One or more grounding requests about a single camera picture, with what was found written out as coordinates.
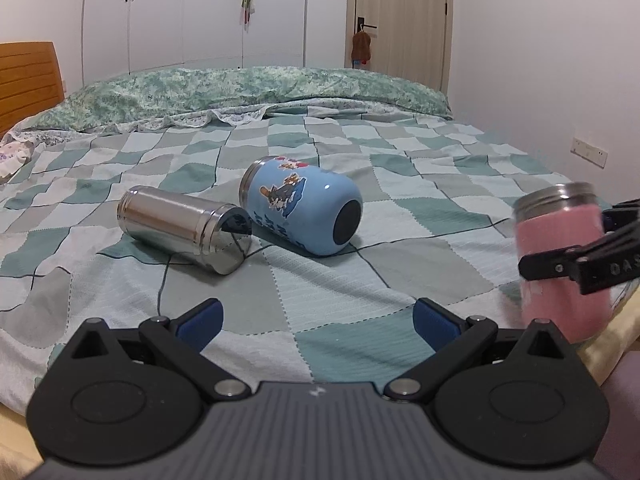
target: brown plush hanging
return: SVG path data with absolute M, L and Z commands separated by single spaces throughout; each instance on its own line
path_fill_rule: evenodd
M 353 50 L 351 60 L 366 64 L 371 59 L 371 36 L 361 30 L 353 36 Z

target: door frame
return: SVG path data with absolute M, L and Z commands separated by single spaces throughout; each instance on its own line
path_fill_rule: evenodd
M 449 71 L 451 67 L 451 33 L 453 23 L 453 0 L 447 0 L 447 15 L 445 18 L 444 29 L 444 56 L 442 65 L 442 83 L 439 90 L 443 93 L 447 93 L 449 87 Z M 347 24 L 346 35 L 344 43 L 344 66 L 345 68 L 351 68 L 351 39 L 356 33 L 356 0 L 347 0 Z

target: light blue thermos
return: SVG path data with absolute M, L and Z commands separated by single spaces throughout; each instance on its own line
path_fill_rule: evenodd
M 285 156 L 246 170 L 240 207 L 252 220 L 317 256 L 340 251 L 355 234 L 362 195 L 349 177 Z

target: white wardrobe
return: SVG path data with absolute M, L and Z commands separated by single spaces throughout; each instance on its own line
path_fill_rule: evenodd
M 84 0 L 84 84 L 168 66 L 302 66 L 305 0 Z

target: silver thermos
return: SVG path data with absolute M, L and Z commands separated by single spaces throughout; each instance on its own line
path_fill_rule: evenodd
M 236 270 L 251 245 L 251 222 L 233 204 L 136 186 L 118 204 L 128 235 L 218 274 Z

